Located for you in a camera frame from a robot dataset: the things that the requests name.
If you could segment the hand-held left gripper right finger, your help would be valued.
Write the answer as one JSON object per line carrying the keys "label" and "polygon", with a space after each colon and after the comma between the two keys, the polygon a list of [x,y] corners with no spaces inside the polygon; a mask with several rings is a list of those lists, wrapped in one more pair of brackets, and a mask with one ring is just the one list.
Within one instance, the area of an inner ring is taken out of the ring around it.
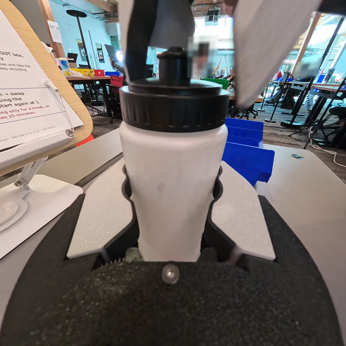
{"label": "hand-held left gripper right finger", "polygon": [[201,246],[213,248],[219,262],[236,264],[242,255],[275,260],[257,192],[224,161],[212,197]]}

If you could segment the black floor lamp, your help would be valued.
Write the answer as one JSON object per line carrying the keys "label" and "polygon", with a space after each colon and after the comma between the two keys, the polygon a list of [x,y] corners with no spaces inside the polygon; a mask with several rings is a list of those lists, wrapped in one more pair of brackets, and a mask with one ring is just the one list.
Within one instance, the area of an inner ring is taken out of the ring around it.
{"label": "black floor lamp", "polygon": [[80,18],[86,18],[87,17],[87,13],[80,11],[80,10],[74,10],[74,9],[70,9],[70,10],[66,10],[66,13],[72,17],[75,17],[78,23],[78,27],[79,27],[79,31],[80,31],[80,36],[81,36],[81,40],[83,43],[83,48],[84,48],[84,53],[85,53],[85,57],[87,60],[87,65],[88,68],[91,69],[91,65],[90,65],[90,60],[89,60],[89,55],[88,55],[88,51],[86,48],[86,44],[85,44],[85,40],[84,40],[84,35],[83,35],[83,30],[81,27],[81,23],[80,23]]}

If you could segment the instruction sheet on stand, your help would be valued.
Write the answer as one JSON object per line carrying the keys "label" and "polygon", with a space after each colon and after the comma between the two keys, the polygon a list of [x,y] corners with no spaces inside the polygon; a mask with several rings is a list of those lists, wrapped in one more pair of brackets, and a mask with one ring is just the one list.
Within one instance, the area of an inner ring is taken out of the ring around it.
{"label": "instruction sheet on stand", "polygon": [[37,172],[49,155],[87,138],[92,132],[92,120],[86,107],[24,16],[10,1],[1,1],[0,7],[1,12],[48,76],[46,85],[52,87],[62,101],[66,101],[84,122],[84,125],[76,128],[1,149],[1,176],[22,168],[14,183],[1,188],[2,259],[65,211],[83,193],[80,187]]}

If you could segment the white plastic bottle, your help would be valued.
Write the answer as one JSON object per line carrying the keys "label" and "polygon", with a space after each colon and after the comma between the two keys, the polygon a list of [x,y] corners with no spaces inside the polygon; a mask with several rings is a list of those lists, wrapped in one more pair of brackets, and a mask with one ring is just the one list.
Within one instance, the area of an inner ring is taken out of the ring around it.
{"label": "white plastic bottle", "polygon": [[138,245],[147,262],[195,262],[200,254],[226,125],[191,133],[119,127]]}

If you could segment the black bottle lid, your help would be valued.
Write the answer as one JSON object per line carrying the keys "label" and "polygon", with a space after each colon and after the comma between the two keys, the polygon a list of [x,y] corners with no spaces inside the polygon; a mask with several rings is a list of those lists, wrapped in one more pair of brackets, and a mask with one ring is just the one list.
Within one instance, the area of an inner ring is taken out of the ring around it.
{"label": "black bottle lid", "polygon": [[158,54],[159,78],[129,82],[120,88],[122,118],[154,132],[192,133],[225,123],[230,93],[221,85],[188,77],[187,52],[171,47]]}

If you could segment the printed instruction sheet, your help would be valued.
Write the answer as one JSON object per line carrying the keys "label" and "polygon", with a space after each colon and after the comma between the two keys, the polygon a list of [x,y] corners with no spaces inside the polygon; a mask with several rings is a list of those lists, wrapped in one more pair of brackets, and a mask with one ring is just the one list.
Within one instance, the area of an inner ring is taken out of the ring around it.
{"label": "printed instruction sheet", "polygon": [[84,125],[2,12],[0,60],[1,149]]}

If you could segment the blue plastic bin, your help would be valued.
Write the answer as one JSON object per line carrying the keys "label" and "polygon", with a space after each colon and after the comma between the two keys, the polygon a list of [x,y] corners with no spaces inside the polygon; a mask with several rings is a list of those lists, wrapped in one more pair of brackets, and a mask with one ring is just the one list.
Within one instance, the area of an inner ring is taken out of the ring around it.
{"label": "blue plastic bin", "polygon": [[252,186],[268,183],[274,165],[274,150],[226,142],[222,161],[244,177]]}
{"label": "blue plastic bin", "polygon": [[225,125],[228,129],[227,142],[263,147],[264,124],[260,121],[226,118]]}

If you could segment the green plastic bin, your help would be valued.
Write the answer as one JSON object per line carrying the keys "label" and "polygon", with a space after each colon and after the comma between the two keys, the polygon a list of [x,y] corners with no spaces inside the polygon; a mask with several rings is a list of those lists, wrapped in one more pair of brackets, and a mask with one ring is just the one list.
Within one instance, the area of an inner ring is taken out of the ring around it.
{"label": "green plastic bin", "polygon": [[221,79],[221,78],[201,78],[201,81],[206,81],[210,83],[215,83],[221,85],[223,90],[227,90],[228,85],[229,85],[229,80],[228,79]]}

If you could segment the black tripod stand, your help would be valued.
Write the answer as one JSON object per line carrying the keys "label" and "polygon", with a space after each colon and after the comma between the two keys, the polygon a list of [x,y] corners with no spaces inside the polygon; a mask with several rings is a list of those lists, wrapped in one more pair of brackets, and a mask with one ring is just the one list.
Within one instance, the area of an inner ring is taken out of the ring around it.
{"label": "black tripod stand", "polygon": [[345,149],[345,118],[339,119],[339,127],[335,124],[329,124],[328,126],[330,128],[336,129],[329,134],[325,134],[326,119],[331,115],[332,103],[334,101],[345,101],[345,80],[346,78],[344,77],[340,84],[312,84],[312,89],[309,91],[309,94],[318,96],[315,106],[308,119],[303,123],[303,128],[289,134],[289,137],[312,129],[312,138],[318,131],[321,131],[324,135],[323,139],[317,140],[319,145]]}

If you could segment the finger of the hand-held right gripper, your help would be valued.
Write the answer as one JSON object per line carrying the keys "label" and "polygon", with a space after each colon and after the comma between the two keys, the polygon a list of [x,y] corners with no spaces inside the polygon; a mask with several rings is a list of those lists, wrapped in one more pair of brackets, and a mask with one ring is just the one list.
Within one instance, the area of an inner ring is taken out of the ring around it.
{"label": "finger of the hand-held right gripper", "polygon": [[118,1],[126,81],[143,79],[148,47],[188,48],[195,21],[190,0]]}
{"label": "finger of the hand-held right gripper", "polygon": [[248,108],[282,65],[319,0],[239,0],[233,14],[236,106]]}

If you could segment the row of coloured storage bins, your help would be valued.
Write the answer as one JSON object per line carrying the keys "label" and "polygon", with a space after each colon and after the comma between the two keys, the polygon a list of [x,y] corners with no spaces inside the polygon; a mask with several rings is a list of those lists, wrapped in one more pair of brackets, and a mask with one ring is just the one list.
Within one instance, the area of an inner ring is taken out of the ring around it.
{"label": "row of coloured storage bins", "polygon": [[87,68],[71,68],[71,71],[79,72],[83,76],[120,76],[118,71],[93,70]]}

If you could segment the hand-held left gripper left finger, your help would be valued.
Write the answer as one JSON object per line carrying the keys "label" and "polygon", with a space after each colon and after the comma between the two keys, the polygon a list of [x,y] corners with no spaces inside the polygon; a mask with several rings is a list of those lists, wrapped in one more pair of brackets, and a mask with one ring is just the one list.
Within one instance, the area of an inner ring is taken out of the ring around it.
{"label": "hand-held left gripper left finger", "polygon": [[85,193],[67,258],[91,254],[106,262],[125,257],[137,245],[139,226],[125,162],[116,162]]}

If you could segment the wooden ceiling post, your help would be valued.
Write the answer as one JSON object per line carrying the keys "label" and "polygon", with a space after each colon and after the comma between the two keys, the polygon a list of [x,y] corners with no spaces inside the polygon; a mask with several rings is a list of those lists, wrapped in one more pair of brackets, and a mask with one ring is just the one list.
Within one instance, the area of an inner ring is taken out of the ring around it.
{"label": "wooden ceiling post", "polygon": [[48,0],[38,0],[43,19],[57,58],[65,58],[65,52],[62,45],[62,37],[57,22],[54,20],[50,2]]}

